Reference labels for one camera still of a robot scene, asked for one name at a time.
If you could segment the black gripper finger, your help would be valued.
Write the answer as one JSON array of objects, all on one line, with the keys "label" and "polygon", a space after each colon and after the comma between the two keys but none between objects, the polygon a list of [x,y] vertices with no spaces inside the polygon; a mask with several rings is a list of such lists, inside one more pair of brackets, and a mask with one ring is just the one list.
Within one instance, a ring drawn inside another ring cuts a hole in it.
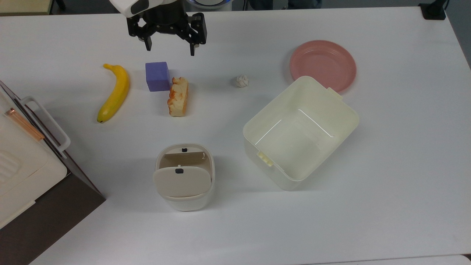
[{"label": "black gripper finger", "polygon": [[190,44],[190,55],[194,56],[195,49],[207,41],[205,15],[203,13],[187,15],[184,25],[184,40]]},{"label": "black gripper finger", "polygon": [[146,46],[146,50],[150,51],[152,48],[151,36],[153,35],[153,28],[148,24],[139,26],[140,17],[128,17],[127,27],[128,34],[131,37],[137,37]]}]

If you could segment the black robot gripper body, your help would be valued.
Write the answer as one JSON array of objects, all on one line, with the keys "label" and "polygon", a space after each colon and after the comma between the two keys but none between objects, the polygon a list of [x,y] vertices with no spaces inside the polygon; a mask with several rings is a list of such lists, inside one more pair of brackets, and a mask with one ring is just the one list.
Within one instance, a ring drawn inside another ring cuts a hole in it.
[{"label": "black robot gripper body", "polygon": [[192,29],[188,24],[188,15],[181,0],[152,7],[142,13],[145,25],[140,32],[141,38],[149,38],[155,32],[188,38]]}]

